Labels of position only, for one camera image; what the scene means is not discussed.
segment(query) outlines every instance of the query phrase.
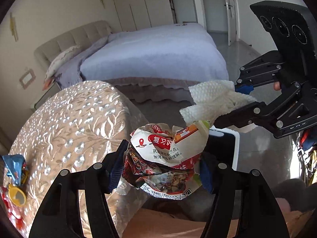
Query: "white paper towel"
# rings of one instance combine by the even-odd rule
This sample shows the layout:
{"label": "white paper towel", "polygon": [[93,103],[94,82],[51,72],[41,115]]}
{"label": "white paper towel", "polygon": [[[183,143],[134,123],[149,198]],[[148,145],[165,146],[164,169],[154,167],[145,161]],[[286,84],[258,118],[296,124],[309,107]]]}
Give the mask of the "white paper towel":
{"label": "white paper towel", "polygon": [[[189,91],[196,105],[180,110],[187,126],[198,120],[207,120],[213,125],[219,116],[256,101],[254,97],[235,92],[234,83],[231,81],[215,80],[199,83],[190,86]],[[241,129],[235,126],[230,128],[239,132],[248,132],[255,127],[256,125],[250,124]]]}

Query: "headboard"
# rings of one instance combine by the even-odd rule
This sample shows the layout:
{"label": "headboard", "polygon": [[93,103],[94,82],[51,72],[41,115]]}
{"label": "headboard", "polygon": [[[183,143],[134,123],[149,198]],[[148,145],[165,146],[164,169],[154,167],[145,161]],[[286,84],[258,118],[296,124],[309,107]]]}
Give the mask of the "headboard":
{"label": "headboard", "polygon": [[74,28],[51,39],[50,41],[47,41],[34,51],[34,55],[41,64],[42,68],[47,71],[51,62],[62,51],[65,51],[69,47],[75,45],[81,45],[84,49],[87,49],[94,42],[102,37],[108,36],[111,33],[111,28],[106,21],[95,21],[87,25]]}

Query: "nightstand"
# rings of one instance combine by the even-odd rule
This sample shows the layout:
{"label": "nightstand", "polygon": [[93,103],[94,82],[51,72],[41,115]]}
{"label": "nightstand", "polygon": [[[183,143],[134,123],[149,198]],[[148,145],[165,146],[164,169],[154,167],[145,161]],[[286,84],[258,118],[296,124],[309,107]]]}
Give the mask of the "nightstand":
{"label": "nightstand", "polygon": [[35,112],[38,108],[43,105],[47,99],[54,96],[56,93],[60,92],[61,88],[58,86],[56,82],[54,82],[47,90],[42,91],[42,93],[39,95],[38,99],[36,99],[31,105],[30,109],[32,112]]}

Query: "shiny floral pattern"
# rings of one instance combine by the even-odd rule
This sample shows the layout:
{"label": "shiny floral pattern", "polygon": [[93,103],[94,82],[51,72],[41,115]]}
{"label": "shiny floral pattern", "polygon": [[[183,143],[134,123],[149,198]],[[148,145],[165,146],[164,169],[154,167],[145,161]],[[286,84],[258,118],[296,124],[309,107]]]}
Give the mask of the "shiny floral pattern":
{"label": "shiny floral pattern", "polygon": [[[36,212],[62,169],[73,173],[101,162],[117,150],[123,139],[129,139],[134,129],[146,123],[130,100],[104,82],[79,83],[46,101],[25,123],[10,151],[22,154],[30,169],[22,235],[28,237]],[[5,176],[4,185],[9,182]],[[129,190],[121,181],[112,194],[106,195],[119,233],[129,220],[127,210],[136,212],[146,199],[142,191],[134,189],[129,192],[131,196],[124,196]],[[79,191],[79,197],[84,236],[89,238],[84,191]]]}

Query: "wardrobe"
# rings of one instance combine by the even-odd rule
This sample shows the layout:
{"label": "wardrobe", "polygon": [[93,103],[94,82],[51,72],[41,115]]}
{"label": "wardrobe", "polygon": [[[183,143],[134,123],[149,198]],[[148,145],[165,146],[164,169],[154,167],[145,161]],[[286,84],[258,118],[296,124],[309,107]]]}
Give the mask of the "wardrobe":
{"label": "wardrobe", "polygon": [[123,31],[173,24],[169,0],[114,0]]}

